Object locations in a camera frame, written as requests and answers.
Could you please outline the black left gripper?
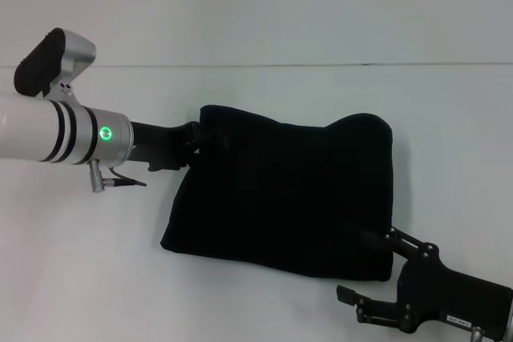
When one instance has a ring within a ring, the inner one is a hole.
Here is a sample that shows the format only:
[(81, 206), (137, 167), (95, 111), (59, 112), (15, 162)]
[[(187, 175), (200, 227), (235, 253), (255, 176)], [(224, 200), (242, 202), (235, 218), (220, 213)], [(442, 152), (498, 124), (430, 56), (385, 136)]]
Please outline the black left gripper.
[(199, 122), (178, 127), (160, 127), (131, 122), (133, 143), (127, 160), (148, 164), (148, 171), (179, 171), (188, 167), (201, 147), (229, 150), (227, 135)]

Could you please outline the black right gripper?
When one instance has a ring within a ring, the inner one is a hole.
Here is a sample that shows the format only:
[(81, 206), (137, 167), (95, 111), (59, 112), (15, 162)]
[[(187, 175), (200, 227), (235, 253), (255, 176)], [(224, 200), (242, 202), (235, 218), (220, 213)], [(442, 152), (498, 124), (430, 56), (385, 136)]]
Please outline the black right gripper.
[(363, 231), (362, 244), (373, 251), (401, 256), (397, 303), (373, 300), (337, 286), (337, 300), (356, 308), (357, 322), (413, 333), (429, 320), (485, 337), (505, 337), (511, 319), (512, 289), (446, 267), (439, 249), (390, 227), (384, 235)]

